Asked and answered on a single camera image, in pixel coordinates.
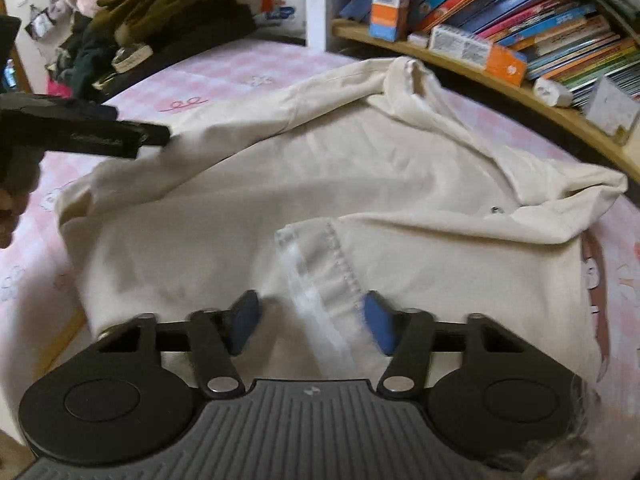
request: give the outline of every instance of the wooden shelf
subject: wooden shelf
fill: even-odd
[[[412,45],[406,41],[391,42],[372,38],[369,35],[366,25],[349,20],[334,20],[333,34],[339,38],[380,46],[399,52],[400,54],[406,54],[407,56],[424,60],[427,63],[451,70],[452,72],[492,88],[505,97],[517,101],[527,108],[545,116],[569,133],[582,139],[640,184],[640,162],[634,162],[621,146],[610,140],[609,137],[599,129],[589,124],[577,110],[570,108],[553,108],[540,102],[533,95],[532,85],[529,82],[523,83],[522,87],[517,87],[497,77],[488,75],[485,72],[476,70],[471,66],[439,54],[434,54],[429,50]]]

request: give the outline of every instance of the bed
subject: bed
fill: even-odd
[[[162,122],[211,100],[284,88],[351,62],[300,46],[244,39],[180,62],[114,97],[129,120]],[[572,157],[543,137],[460,95],[452,105],[468,125],[546,158]],[[58,235],[60,190],[91,171],[99,157],[48,153],[14,244],[0,252],[0,429],[19,438],[12,414],[25,389],[91,336]],[[602,353],[598,389],[629,413],[640,413],[640,211],[622,197],[584,235],[594,334]]]

